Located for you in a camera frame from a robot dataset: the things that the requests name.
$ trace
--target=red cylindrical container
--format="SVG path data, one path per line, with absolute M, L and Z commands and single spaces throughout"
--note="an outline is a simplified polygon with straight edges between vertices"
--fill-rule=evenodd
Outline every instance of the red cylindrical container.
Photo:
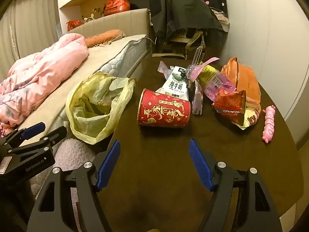
M 139 101 L 137 123 L 184 128 L 189 122 L 190 112 L 189 101 L 144 89 Z

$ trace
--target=pink blanket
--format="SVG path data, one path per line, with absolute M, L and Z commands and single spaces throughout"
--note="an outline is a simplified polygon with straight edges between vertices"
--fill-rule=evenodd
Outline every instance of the pink blanket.
M 85 38 L 71 33 L 42 52 L 17 60 L 0 84 L 1 137 L 21 124 L 87 56 Z

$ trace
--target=pink squishy toy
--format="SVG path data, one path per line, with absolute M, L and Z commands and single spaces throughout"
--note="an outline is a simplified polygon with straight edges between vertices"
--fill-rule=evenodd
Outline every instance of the pink squishy toy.
M 272 140 L 273 133 L 275 131 L 275 113 L 276 113 L 276 107 L 275 106 L 268 106 L 266 110 L 263 110 L 263 112 L 266 113 L 265 115 L 265 127 L 263 131 L 263 137 L 262 139 L 267 144 Z

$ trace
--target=bed headboard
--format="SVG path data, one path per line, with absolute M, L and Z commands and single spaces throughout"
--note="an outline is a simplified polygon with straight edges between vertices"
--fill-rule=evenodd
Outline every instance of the bed headboard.
M 79 33 L 87 38 L 109 30 L 121 30 L 126 36 L 149 36 L 149 28 L 148 9 L 136 9 L 95 19 L 72 29 L 69 33 Z

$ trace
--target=beige curtain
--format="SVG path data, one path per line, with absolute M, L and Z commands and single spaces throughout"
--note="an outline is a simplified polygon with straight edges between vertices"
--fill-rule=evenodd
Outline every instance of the beige curtain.
M 58 41 L 57 0 L 14 0 L 0 21 L 0 80 L 14 62 Z

